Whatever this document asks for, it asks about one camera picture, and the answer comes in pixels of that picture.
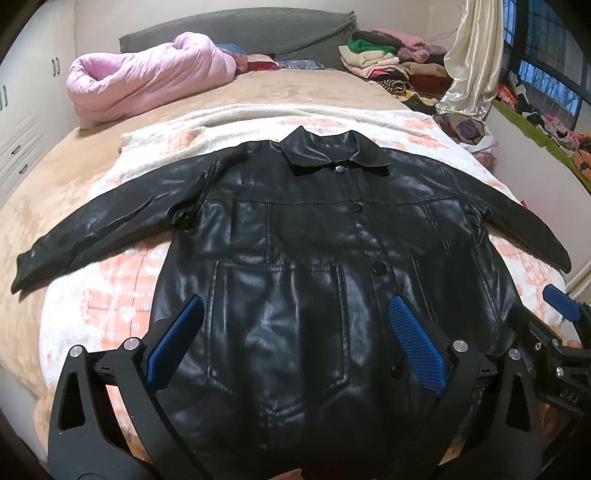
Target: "white wall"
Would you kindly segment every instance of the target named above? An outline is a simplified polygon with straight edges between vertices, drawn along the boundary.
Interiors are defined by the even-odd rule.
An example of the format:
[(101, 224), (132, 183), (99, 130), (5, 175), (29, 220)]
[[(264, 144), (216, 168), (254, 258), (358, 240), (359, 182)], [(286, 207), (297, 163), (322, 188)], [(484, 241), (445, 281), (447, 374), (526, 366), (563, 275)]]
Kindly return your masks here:
[[(591, 270), (591, 197), (577, 177), (545, 148), (540, 148), (521, 130), (492, 108), (486, 124), (499, 142), (492, 150), (496, 162), (492, 173), (513, 194), (524, 200), (568, 250), (573, 269), (566, 275), (573, 291)], [(591, 291), (583, 301), (591, 301)]]
[(465, 6), (466, 0), (431, 0), (425, 40), (451, 49)]
[(355, 11), (358, 26), (363, 30), (390, 28), (424, 38), (429, 28), (431, 2), (432, 0), (76, 0), (74, 39), (78, 55), (95, 51), (119, 53), (119, 38), (125, 34), (177, 18), (246, 7), (299, 7), (345, 13)]

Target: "white wardrobe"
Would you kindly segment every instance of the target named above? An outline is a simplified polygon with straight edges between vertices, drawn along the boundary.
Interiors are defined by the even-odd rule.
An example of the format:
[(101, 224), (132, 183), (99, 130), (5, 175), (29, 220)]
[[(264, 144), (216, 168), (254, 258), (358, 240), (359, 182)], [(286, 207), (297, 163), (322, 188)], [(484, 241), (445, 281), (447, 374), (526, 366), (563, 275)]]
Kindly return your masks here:
[(0, 207), (76, 126), (66, 92), (75, 56), (74, 0), (50, 0), (0, 64)]

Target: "pink comforter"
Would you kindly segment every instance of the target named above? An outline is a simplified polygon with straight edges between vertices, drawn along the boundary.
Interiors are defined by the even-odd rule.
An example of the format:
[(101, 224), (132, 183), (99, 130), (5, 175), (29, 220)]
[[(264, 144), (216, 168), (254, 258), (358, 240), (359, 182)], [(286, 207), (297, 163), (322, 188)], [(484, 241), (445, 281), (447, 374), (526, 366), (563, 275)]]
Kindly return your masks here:
[(186, 32), (139, 53), (82, 55), (67, 89), (80, 128), (90, 128), (224, 85), (235, 73), (236, 61), (209, 37)]

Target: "cream curtain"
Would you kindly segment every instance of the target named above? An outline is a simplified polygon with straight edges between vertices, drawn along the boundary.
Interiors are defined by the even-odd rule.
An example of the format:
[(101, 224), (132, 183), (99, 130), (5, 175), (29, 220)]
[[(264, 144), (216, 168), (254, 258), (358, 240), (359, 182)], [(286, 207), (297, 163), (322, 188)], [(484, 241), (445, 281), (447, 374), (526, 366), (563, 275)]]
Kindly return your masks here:
[(503, 0), (467, 0), (456, 42), (445, 56), (454, 79), (439, 113), (482, 120), (496, 96), (503, 58)]

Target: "window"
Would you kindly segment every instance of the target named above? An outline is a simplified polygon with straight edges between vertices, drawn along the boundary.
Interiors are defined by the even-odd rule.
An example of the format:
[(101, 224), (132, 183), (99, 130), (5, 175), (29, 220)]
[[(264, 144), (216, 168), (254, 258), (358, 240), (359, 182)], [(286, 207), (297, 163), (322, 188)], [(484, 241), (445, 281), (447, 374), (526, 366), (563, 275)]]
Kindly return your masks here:
[(505, 0), (503, 2), (503, 14), (505, 18), (505, 41), (513, 45), (515, 38), (515, 0)]
[(504, 0), (504, 15), (503, 74), (519, 73), (532, 106), (574, 129), (591, 103), (591, 66), (579, 45), (545, 0)]

